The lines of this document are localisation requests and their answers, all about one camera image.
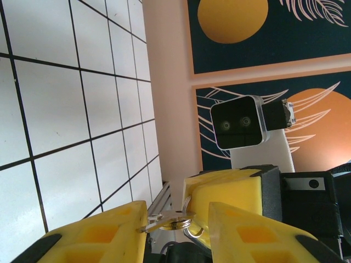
palm leaf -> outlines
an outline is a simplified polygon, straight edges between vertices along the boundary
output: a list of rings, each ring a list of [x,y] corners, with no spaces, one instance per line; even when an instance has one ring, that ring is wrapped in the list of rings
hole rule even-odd
[[[284,5],[284,0],[279,1],[281,5]],[[300,21],[302,20],[298,10],[309,20],[317,19],[319,16],[332,24],[348,27],[343,20],[342,7],[339,2],[345,3],[344,0],[285,0],[289,12],[292,11]]]

grid pattern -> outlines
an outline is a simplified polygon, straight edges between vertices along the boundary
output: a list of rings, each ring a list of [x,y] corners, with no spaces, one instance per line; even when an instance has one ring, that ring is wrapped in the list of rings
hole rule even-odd
[[[0,262],[162,189],[139,0],[0,0]]]

black grout line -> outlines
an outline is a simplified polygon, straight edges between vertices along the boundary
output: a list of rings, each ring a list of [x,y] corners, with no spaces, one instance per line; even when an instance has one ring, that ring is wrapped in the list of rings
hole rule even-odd
[[[71,13],[73,37],[74,37],[74,40],[75,40],[78,67],[81,68],[81,62],[80,62],[80,59],[79,59],[78,44],[77,44],[75,23],[74,23],[74,19],[73,19],[73,11],[72,11],[71,0],[68,0],[68,4],[69,4],[69,7],[70,7],[70,13]],[[90,130],[89,116],[88,116],[88,107],[87,107],[86,95],[85,95],[85,92],[84,92],[84,84],[83,84],[83,77],[82,77],[82,71],[81,71],[81,70],[79,70],[79,75],[80,75],[80,79],[81,79],[81,86],[82,86],[82,95],[83,95],[84,109],[85,109],[85,112],[86,112],[86,119],[87,119],[87,124],[88,124],[88,132],[89,132],[89,139],[90,139],[90,149],[91,149],[91,151],[92,151],[93,164],[94,164],[94,171],[95,171],[95,178],[96,178],[96,181],[97,181],[99,199],[100,199],[100,203],[101,203],[101,202],[102,202],[102,198],[101,198],[101,189],[100,189],[100,183],[99,183],[99,177],[98,177],[97,163],[96,163],[96,160],[95,160],[94,147],[93,147],[93,142],[92,142],[92,132],[91,132],[91,130]]]
[[[25,133],[25,136],[26,136],[28,153],[29,153],[29,156],[30,156],[30,163],[31,163],[33,177],[34,177],[34,182],[35,182],[35,187],[36,187],[36,191],[37,191],[37,195],[38,195],[38,201],[39,201],[40,211],[41,211],[41,215],[42,215],[43,225],[44,225],[45,232],[47,233],[49,230],[48,230],[47,219],[46,219],[46,216],[45,216],[45,210],[44,210],[44,205],[43,205],[43,198],[42,198],[42,195],[41,195],[39,181],[38,181],[38,175],[37,175],[37,170],[36,170],[35,162],[34,162],[34,159],[33,159],[33,149],[32,149],[32,145],[31,145],[31,141],[30,141],[30,137],[29,137],[27,120],[26,120],[26,115],[25,115],[25,111],[24,111],[23,100],[22,100],[22,96],[21,96],[21,90],[20,90],[20,86],[19,86],[19,79],[18,79],[18,75],[17,75],[16,65],[15,65],[15,60],[14,60],[14,55],[13,55],[13,51],[12,51],[10,35],[9,35],[8,27],[7,27],[7,22],[6,22],[6,18],[5,18],[5,11],[4,11],[4,6],[3,6],[3,3],[2,3],[2,0],[0,0],[0,16],[2,18],[2,24],[3,24],[3,27],[4,27],[4,33],[5,33],[6,43],[7,43],[7,49],[8,49],[8,52],[9,52],[8,58],[10,58],[10,62],[11,62],[11,67],[12,67],[12,72],[13,72],[13,77],[14,77],[14,82],[15,82],[15,87],[16,87],[16,93],[17,93],[17,97],[18,97],[18,103],[19,103],[19,107],[20,107],[24,133]]]
[[[97,207],[95,207],[92,211],[89,212],[89,214],[87,214],[83,219],[89,217],[91,214],[93,214],[99,207],[102,207],[104,203],[106,203],[106,201],[108,201],[112,196],[114,196],[120,189],[122,189],[127,183],[130,183],[134,177],[136,177],[142,170],[144,170],[146,167],[148,167],[150,165],[150,163],[152,163],[156,158],[158,157],[158,155],[156,155],[149,163],[147,163],[146,165],[144,165],[139,171],[137,171],[130,179],[128,179],[126,182],[124,182],[123,185],[121,185],[117,190],[115,190],[112,194],[110,194],[109,196],[106,197],[105,200],[102,201],[101,204],[99,204]]]
[[[127,79],[132,79],[134,81],[143,81],[143,82],[150,83],[150,81],[147,81],[145,79],[137,79],[137,78],[127,77],[127,76],[123,76],[123,75],[115,75],[112,73],[107,73],[107,72],[102,72],[102,71],[97,71],[97,70],[89,70],[87,68],[80,68],[80,67],[75,67],[75,66],[63,65],[63,64],[58,64],[58,63],[44,61],[44,60],[31,59],[31,58],[26,58],[23,56],[11,55],[11,57],[13,57],[13,59],[15,59],[15,60],[32,62],[32,63],[36,63],[36,64],[41,64],[41,65],[68,68],[69,70],[80,70],[80,71],[84,71],[84,72],[96,73],[96,74],[107,75],[107,76],[118,77],[118,78],[127,78]],[[0,58],[10,58],[10,55],[8,55],[6,53],[0,53]]]
[[[78,0],[78,1],[81,2],[82,4],[86,5],[87,7],[91,8],[93,11],[97,12],[99,15],[102,15],[104,18],[106,18],[111,23],[115,24],[116,26],[120,27],[124,31],[128,32],[129,34],[131,34],[132,36],[136,37],[137,39],[139,39],[140,41],[142,41],[142,42],[144,42],[146,44],[145,40],[142,40],[140,37],[138,37],[137,35],[132,33],[132,27],[131,27],[131,30],[128,31],[126,28],[124,28],[120,24],[118,24],[118,23],[114,22],[112,19],[110,19],[107,15],[105,15],[105,14],[101,13],[100,11],[96,10],[95,8],[93,8],[90,4],[87,4],[83,0]]]
[[[67,149],[69,149],[69,148],[73,148],[73,147],[75,147],[75,146],[79,146],[79,145],[81,145],[81,144],[85,144],[85,143],[87,143],[87,142],[94,141],[94,140],[97,140],[97,139],[100,139],[100,138],[103,138],[103,137],[112,135],[112,134],[114,134],[114,133],[121,132],[121,131],[123,131],[123,130],[130,129],[130,128],[136,127],[136,126],[141,125],[141,124],[144,124],[144,123],[152,122],[152,121],[154,121],[154,120],[155,120],[155,119],[150,119],[150,120],[148,120],[148,121],[141,122],[141,123],[137,123],[137,124],[134,124],[134,125],[125,127],[125,128],[123,128],[123,129],[118,129],[118,130],[114,130],[114,131],[109,132],[109,133],[105,133],[105,134],[98,135],[98,136],[93,137],[93,138],[91,138],[91,139],[86,139],[86,140],[83,140],[83,141],[76,142],[76,143],[74,143],[74,144],[69,144],[69,145],[63,146],[63,147],[61,147],[61,148],[57,148],[57,149],[54,149],[54,150],[50,150],[50,151],[48,151],[48,152],[40,153],[40,154],[34,155],[34,156],[30,157],[30,158],[25,158],[25,159],[22,159],[22,160],[13,162],[13,163],[7,163],[7,164],[5,164],[5,165],[3,165],[3,166],[0,166],[0,171],[6,170],[6,169],[8,169],[8,168],[12,168],[12,167],[14,167],[14,166],[17,166],[17,165],[20,165],[20,164],[23,164],[23,163],[26,163],[26,162],[30,162],[32,159],[36,160],[36,159],[39,159],[39,158],[42,158],[42,157],[45,157],[45,156],[48,156],[48,155],[52,155],[52,154],[54,154],[54,153],[67,150]]]
[[[127,0],[127,7],[128,7],[128,16],[129,16],[129,26],[132,29],[132,21],[131,21],[131,14],[129,12],[129,1]],[[133,48],[133,59],[134,59],[134,68],[135,68],[135,76],[136,78],[138,78],[138,72],[137,72],[137,62],[135,60],[135,51],[134,51],[134,40],[133,40],[133,36],[131,36],[132,38],[132,48]],[[139,111],[140,111],[140,117],[141,117],[141,122],[143,122],[143,114],[141,111],[141,103],[140,103],[140,92],[139,92],[139,83],[137,82],[137,90],[138,90],[138,100],[139,100]],[[148,155],[146,153],[146,143],[145,143],[145,133],[144,133],[144,125],[141,125],[141,129],[143,131],[143,141],[144,141],[144,151],[145,151],[145,159],[146,162],[148,162]],[[151,181],[150,181],[150,173],[149,173],[149,166],[147,166],[148,169],[148,179],[149,179],[149,189],[150,189],[150,196],[151,196],[151,201],[153,201],[152,198],[152,190],[151,190]]]
[[[107,1],[105,0],[105,8],[106,8],[106,14],[108,15],[109,12],[107,10]],[[116,74],[116,67],[115,67],[115,58],[114,58],[114,49],[112,48],[112,38],[111,38],[111,30],[110,30],[110,23],[107,21],[107,27],[109,29],[109,37],[110,37],[110,45],[111,45],[111,55],[112,55],[112,64],[114,66],[114,74]],[[122,122],[122,113],[121,113],[121,107],[120,107],[120,96],[118,94],[118,85],[117,85],[117,78],[115,78],[115,84],[116,84],[116,92],[117,92],[117,101],[118,101],[118,111],[120,113],[120,120],[121,120],[121,126],[123,128],[123,122]],[[126,140],[124,138],[124,132],[122,131],[122,139],[123,139],[123,149],[124,149],[124,156],[126,158],[126,164],[127,164],[127,173],[128,173],[128,178],[129,178],[129,190],[131,192],[131,198],[133,201],[133,192],[132,192],[132,184],[130,182],[130,174],[129,174],[129,166],[128,166],[128,158],[127,158],[127,148],[126,148]]]

yellow circle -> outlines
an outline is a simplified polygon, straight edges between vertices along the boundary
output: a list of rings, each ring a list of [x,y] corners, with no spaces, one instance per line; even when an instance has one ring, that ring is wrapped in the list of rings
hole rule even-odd
[[[206,36],[232,44],[253,36],[268,15],[268,0],[201,0],[197,17]]]

small lens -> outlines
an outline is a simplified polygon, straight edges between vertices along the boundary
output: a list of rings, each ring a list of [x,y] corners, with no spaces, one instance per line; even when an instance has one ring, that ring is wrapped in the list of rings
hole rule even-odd
[[[240,121],[241,125],[244,127],[248,127],[251,124],[251,120],[249,117],[244,117]]]
[[[229,130],[230,129],[230,123],[228,121],[224,121],[220,124],[220,127],[222,130]]]

